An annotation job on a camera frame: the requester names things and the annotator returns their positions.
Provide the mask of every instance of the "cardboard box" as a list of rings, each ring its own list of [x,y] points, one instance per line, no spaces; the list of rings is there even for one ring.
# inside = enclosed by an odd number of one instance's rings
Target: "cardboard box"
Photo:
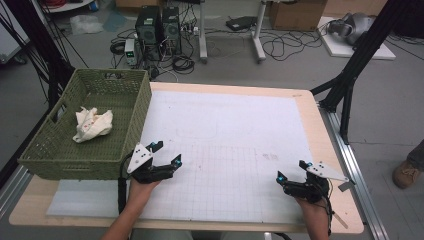
[[[346,13],[362,12],[377,16],[387,0],[328,0],[324,16],[343,17]]]
[[[314,31],[327,0],[302,0],[294,4],[273,3],[270,21],[275,30]]]
[[[161,6],[163,0],[115,0],[116,7],[125,10],[138,11],[143,5]]]

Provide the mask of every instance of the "person's leg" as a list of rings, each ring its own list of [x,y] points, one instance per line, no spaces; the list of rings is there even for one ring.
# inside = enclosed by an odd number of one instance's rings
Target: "person's leg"
[[[415,147],[393,171],[393,183],[405,189],[415,183],[421,172],[424,171],[424,140]]]
[[[414,168],[420,172],[424,171],[424,140],[408,154],[406,159]]]

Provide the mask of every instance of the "white desk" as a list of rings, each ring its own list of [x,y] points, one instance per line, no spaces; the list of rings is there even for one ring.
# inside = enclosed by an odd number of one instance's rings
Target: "white desk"
[[[296,102],[299,109],[312,158],[325,159],[326,164],[339,172],[342,171],[327,130],[321,119],[321,115],[317,109],[316,102],[309,91],[172,83],[151,83],[151,86],[153,91],[219,93],[291,98]],[[46,212],[57,190],[58,183],[58,181],[49,181],[34,177],[13,210],[9,218],[10,223],[33,226],[108,227],[113,222],[113,218],[47,216]],[[334,219],[332,223],[333,232],[346,234],[361,233],[364,227],[351,192],[349,190],[341,192],[335,187],[331,200],[333,209],[348,225],[348,228],[345,228],[342,223]],[[263,232],[303,232],[306,230],[301,222],[277,224],[228,221],[139,220],[134,227]]]

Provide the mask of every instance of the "white board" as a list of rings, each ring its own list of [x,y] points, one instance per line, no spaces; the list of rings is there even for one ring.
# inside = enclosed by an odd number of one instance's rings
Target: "white board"
[[[325,25],[326,23],[334,20],[331,17],[321,17],[318,27]],[[332,57],[351,57],[354,53],[352,46],[347,44],[344,38],[341,38],[337,33],[326,34],[326,29],[319,31],[321,38],[324,41],[324,45],[327,48],[330,56]],[[380,60],[394,60],[396,56],[386,47],[386,45],[381,44],[380,48],[375,52],[372,59]]]
[[[141,143],[161,140],[153,164],[182,154],[183,165],[155,189],[142,218],[302,222],[275,181],[280,170],[304,182],[299,160],[312,162],[293,99],[155,91]],[[116,181],[61,181],[48,215],[116,217],[116,199]]]

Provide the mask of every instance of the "wicker basket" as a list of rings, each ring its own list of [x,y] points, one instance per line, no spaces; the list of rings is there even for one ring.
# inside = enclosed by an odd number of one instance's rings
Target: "wicker basket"
[[[45,179],[117,179],[122,159],[140,141],[151,96],[145,71],[75,70],[18,161]],[[99,114],[112,110],[112,131],[74,142],[81,106],[96,107]]]

